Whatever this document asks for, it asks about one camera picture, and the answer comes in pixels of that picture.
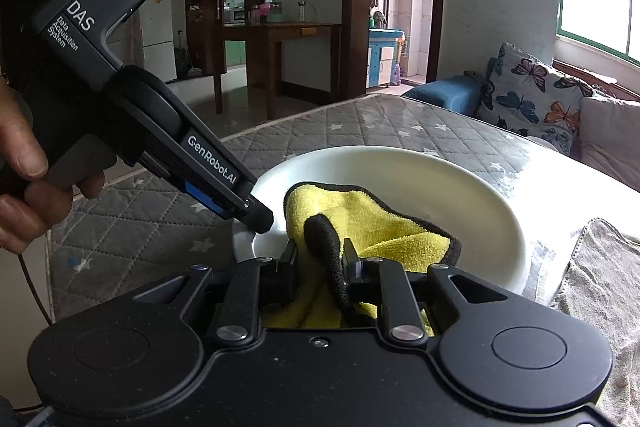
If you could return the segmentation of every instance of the gray towel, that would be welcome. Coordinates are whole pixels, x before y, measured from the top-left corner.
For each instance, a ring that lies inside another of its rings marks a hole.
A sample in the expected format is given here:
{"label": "gray towel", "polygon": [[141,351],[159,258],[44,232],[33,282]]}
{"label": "gray towel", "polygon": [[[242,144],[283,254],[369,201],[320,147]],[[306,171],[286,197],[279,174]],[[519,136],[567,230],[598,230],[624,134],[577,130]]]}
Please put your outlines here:
{"label": "gray towel", "polygon": [[640,425],[640,246],[601,219],[575,247],[551,307],[600,330],[614,363],[597,406],[616,425]]}

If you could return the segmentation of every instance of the butterfly print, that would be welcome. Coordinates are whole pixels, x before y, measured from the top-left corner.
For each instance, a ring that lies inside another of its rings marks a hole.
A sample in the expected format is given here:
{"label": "butterfly print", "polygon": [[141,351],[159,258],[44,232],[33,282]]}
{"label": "butterfly print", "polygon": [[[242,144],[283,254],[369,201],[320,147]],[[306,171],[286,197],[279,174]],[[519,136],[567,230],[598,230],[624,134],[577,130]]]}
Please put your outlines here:
{"label": "butterfly print", "polygon": [[580,128],[580,109],[571,112],[569,109],[571,106],[565,110],[562,102],[556,100],[551,104],[551,111],[545,116],[545,123],[564,122],[572,133],[577,133]]}
{"label": "butterfly print", "polygon": [[508,92],[507,96],[496,96],[495,101],[504,107],[520,111],[531,123],[540,121],[536,115],[536,105],[530,100],[525,100],[524,96],[520,98],[515,91]]}
{"label": "butterfly print", "polygon": [[544,66],[534,64],[533,61],[528,58],[523,58],[520,63],[511,70],[511,73],[526,74],[525,81],[528,80],[530,84],[533,80],[540,91],[546,92],[546,68]]}
{"label": "butterfly print", "polygon": [[502,67],[504,66],[504,55],[507,51],[504,49],[504,45],[500,46],[500,52],[498,52],[498,58],[495,59],[494,71],[498,76],[502,76]]}
{"label": "butterfly print", "polygon": [[593,96],[593,89],[589,84],[578,80],[577,78],[573,78],[570,76],[563,76],[559,80],[554,82],[554,87],[557,89],[569,89],[570,87],[580,87],[580,91],[583,96]]}
{"label": "butterfly print", "polygon": [[494,83],[490,80],[484,81],[484,84],[482,84],[482,87],[480,88],[480,99],[489,111],[494,110],[494,91]]}
{"label": "butterfly print", "polygon": [[557,145],[564,154],[569,154],[570,138],[567,133],[559,133],[552,127],[547,129],[541,138],[548,141],[551,145]]}

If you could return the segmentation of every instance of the yellow towel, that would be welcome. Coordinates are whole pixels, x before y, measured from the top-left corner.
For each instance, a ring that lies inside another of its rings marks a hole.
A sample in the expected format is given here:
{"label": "yellow towel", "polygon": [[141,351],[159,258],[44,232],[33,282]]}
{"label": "yellow towel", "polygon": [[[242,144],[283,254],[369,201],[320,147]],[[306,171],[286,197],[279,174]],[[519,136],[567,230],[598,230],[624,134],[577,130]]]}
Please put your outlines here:
{"label": "yellow towel", "polygon": [[287,234],[298,246],[298,289],[292,303],[265,312],[267,327],[339,328],[376,317],[375,306],[352,305],[344,294],[347,237],[361,258],[393,259],[408,271],[454,265],[460,255],[460,242],[447,232],[392,211],[360,187],[302,183],[289,189],[284,206]]}

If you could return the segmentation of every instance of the table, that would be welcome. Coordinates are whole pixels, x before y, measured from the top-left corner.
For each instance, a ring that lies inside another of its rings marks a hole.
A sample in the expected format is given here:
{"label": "table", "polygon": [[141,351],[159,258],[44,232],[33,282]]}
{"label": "table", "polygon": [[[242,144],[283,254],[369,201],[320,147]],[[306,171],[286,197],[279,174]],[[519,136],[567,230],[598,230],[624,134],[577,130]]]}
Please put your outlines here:
{"label": "table", "polygon": [[[513,209],[532,258],[524,295],[544,304],[558,288],[590,219],[601,217],[640,237],[638,192],[516,134],[398,96],[377,94],[324,106],[223,141],[258,176],[292,155],[362,144],[437,155],[468,169]],[[401,176],[402,166],[389,175]],[[229,221],[140,171],[97,200],[76,201],[52,229],[54,309],[63,317],[191,264],[223,269],[232,260]],[[82,261],[85,269],[78,270]]]}
{"label": "table", "polygon": [[336,92],[340,64],[340,25],[324,23],[265,23],[259,26],[227,25],[222,29],[225,41],[246,42],[246,75],[249,86],[264,87],[267,118],[277,118],[278,84],[282,78],[282,43],[297,39],[330,40],[331,86]]}

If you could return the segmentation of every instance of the human hand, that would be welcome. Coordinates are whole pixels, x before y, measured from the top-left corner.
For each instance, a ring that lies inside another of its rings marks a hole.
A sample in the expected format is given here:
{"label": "human hand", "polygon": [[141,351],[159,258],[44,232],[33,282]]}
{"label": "human hand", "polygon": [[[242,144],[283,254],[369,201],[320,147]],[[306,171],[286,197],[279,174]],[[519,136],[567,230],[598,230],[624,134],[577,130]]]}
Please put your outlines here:
{"label": "human hand", "polygon": [[[0,247],[22,253],[31,241],[62,221],[71,210],[73,190],[60,190],[41,181],[49,164],[31,132],[29,123],[0,76],[0,155],[15,172],[30,181],[24,201],[8,194],[0,196]],[[87,198],[95,198],[104,185],[104,172],[78,183]]]}

